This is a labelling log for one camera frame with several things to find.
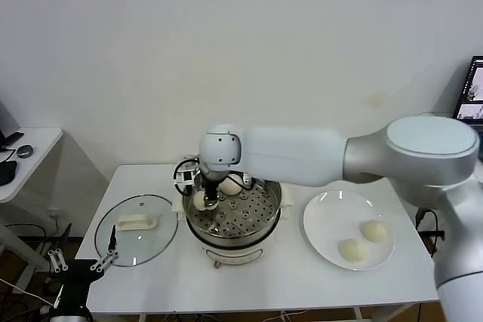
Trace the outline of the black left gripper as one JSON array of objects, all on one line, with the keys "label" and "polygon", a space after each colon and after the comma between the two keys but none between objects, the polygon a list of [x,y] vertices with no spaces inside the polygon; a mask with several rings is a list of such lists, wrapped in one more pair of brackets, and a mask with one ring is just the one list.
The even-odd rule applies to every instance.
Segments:
[{"label": "black left gripper", "polygon": [[72,224],[69,223],[54,246],[48,251],[54,272],[60,273],[63,283],[61,296],[88,296],[90,286],[100,278],[98,271],[106,271],[118,258],[116,249],[116,225],[112,226],[109,243],[104,257],[101,259],[72,259],[66,262],[63,247],[69,240]]}]

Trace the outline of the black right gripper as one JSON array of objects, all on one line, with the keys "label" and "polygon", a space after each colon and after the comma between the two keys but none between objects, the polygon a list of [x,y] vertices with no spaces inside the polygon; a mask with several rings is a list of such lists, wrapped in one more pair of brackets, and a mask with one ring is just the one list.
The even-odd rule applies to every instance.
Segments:
[{"label": "black right gripper", "polygon": [[203,173],[202,176],[202,185],[205,189],[205,196],[203,199],[204,207],[206,210],[215,210],[218,208],[220,202],[220,198],[217,197],[217,189],[219,184],[221,184],[221,182],[227,177],[227,172],[209,171]]}]

